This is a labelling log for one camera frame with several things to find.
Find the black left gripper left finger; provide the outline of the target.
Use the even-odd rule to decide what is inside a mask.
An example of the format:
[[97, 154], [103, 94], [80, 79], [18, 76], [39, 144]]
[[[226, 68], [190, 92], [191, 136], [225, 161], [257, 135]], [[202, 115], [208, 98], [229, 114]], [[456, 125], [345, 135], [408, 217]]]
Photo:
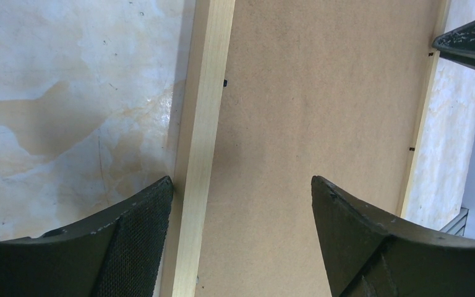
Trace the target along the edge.
[[38, 238], [0, 241], [0, 296], [151, 296], [173, 196], [165, 176]]

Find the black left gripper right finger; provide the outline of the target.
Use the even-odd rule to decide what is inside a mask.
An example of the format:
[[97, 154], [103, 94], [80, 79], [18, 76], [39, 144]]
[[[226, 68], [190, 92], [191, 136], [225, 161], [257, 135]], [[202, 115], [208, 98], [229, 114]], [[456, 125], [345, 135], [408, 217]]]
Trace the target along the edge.
[[404, 220], [322, 176], [311, 188], [333, 296], [475, 296], [475, 239]]

